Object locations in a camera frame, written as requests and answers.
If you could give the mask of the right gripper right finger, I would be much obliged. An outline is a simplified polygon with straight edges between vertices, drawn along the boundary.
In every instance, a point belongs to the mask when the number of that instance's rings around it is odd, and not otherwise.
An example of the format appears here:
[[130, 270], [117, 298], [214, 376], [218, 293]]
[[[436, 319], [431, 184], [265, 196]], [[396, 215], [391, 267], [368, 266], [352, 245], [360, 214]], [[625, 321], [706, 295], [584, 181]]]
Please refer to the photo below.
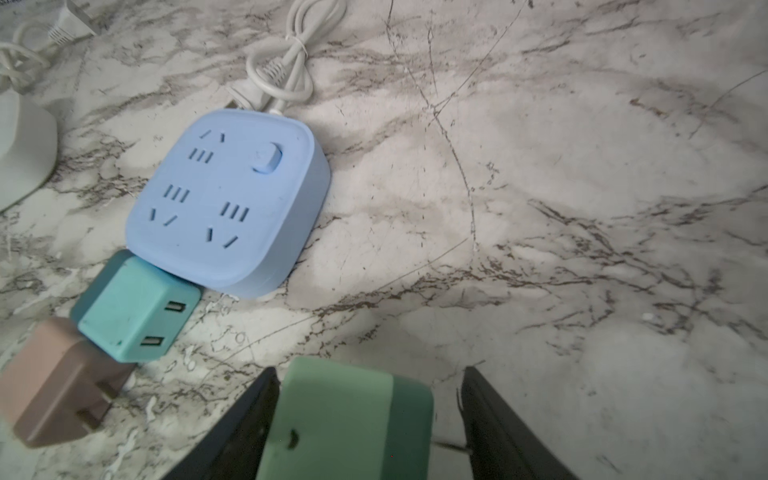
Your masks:
[[474, 367], [464, 370], [459, 408], [475, 479], [575, 477]]

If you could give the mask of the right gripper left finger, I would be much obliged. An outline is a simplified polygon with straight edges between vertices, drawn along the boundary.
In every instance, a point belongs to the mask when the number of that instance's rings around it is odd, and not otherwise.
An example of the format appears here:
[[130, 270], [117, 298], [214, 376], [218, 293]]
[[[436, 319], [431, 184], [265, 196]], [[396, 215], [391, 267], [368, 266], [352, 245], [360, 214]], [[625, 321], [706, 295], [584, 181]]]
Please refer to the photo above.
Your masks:
[[254, 479], [280, 395], [266, 368], [218, 423], [166, 475], [167, 479]]

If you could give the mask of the green adapter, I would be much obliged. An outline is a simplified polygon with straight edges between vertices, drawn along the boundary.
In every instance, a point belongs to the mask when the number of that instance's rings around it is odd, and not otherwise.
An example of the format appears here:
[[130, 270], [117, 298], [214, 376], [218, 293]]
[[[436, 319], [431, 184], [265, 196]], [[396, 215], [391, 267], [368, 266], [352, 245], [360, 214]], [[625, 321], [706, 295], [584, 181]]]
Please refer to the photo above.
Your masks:
[[428, 386], [314, 357], [287, 369], [259, 479], [425, 479], [434, 398]]

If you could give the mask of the teal adapter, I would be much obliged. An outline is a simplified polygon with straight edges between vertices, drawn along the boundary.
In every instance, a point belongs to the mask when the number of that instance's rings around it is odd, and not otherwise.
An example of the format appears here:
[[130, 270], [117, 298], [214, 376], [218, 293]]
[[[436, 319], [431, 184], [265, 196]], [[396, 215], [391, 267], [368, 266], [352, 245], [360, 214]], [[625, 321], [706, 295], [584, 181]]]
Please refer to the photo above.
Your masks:
[[69, 317], [114, 360], [146, 363], [168, 352], [201, 296], [198, 286], [120, 250], [91, 281]]

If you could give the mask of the blue square power strip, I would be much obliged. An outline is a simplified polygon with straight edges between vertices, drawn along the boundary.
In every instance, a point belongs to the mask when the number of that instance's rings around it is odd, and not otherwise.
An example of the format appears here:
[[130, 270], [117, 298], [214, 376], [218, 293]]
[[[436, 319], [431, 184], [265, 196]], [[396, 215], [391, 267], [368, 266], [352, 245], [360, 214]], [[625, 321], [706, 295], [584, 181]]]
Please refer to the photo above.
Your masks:
[[221, 109], [179, 137], [126, 224], [135, 255], [240, 298], [276, 290], [317, 221], [331, 172], [302, 122]]

